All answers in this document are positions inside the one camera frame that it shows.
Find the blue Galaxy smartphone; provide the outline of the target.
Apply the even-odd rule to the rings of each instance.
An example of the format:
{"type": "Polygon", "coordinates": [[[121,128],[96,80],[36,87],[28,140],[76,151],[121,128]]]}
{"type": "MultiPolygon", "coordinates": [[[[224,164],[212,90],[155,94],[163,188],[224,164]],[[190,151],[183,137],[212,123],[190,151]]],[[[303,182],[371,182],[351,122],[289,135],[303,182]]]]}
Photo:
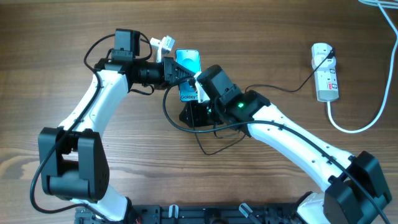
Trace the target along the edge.
{"type": "MultiPolygon", "coordinates": [[[[201,71],[200,53],[196,49],[177,49],[175,51],[176,61],[183,67],[197,73],[201,71]]],[[[188,81],[178,86],[181,102],[194,101],[198,99],[196,90],[192,88],[188,81]]]]}

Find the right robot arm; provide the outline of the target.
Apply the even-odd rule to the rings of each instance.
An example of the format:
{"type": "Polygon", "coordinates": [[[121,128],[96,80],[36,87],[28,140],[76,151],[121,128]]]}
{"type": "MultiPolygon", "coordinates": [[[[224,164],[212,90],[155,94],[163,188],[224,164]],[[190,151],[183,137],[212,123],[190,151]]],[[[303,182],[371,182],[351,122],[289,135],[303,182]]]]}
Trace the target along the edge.
{"type": "Polygon", "coordinates": [[[303,129],[260,93],[241,91],[219,65],[187,77],[198,93],[200,107],[189,121],[199,126],[222,122],[263,142],[301,168],[320,188],[298,203],[296,212],[306,223],[372,223],[392,201],[379,161],[363,151],[357,156],[328,144],[303,129]]]}

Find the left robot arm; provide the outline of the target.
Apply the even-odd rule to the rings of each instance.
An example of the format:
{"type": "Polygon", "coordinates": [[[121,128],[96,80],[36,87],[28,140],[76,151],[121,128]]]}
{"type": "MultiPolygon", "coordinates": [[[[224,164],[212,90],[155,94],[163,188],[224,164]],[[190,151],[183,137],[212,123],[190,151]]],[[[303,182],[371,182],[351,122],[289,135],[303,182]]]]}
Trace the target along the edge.
{"type": "Polygon", "coordinates": [[[133,84],[163,90],[192,73],[169,57],[174,45],[170,36],[150,39],[136,30],[117,29],[113,39],[114,47],[91,67],[91,85],[73,112],[56,128],[40,132],[40,164],[33,183],[105,223],[140,223],[131,201],[109,184],[101,138],[133,84]]]}

